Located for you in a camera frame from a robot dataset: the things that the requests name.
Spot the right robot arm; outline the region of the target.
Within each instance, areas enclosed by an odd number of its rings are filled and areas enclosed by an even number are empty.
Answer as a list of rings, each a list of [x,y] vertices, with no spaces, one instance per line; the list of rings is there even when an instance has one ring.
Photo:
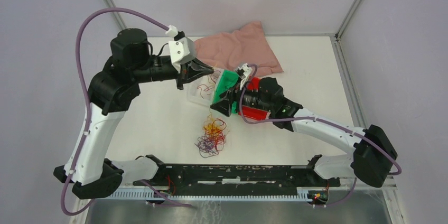
[[[244,63],[234,71],[220,72],[212,85],[210,109],[226,117],[238,115],[246,124],[271,123],[279,129],[319,139],[342,155],[318,155],[305,171],[308,184],[318,186],[326,179],[354,178],[374,188],[388,176],[403,172],[398,154],[385,131],[344,125],[320,116],[284,95],[276,78],[257,78],[258,67]]]

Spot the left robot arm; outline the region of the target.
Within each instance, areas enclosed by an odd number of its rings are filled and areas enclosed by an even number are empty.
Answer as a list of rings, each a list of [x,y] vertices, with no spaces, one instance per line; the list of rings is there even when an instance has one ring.
[[[140,84],[174,80],[183,89],[213,68],[195,55],[194,42],[184,33],[169,41],[169,55],[154,55],[145,31],[125,29],[111,40],[111,57],[91,80],[88,109],[77,149],[65,165],[54,169],[61,182],[72,184],[72,193],[81,200],[101,199],[121,185],[148,180],[160,185],[166,170],[152,155],[130,161],[106,158],[114,132],[133,99],[141,93]]]

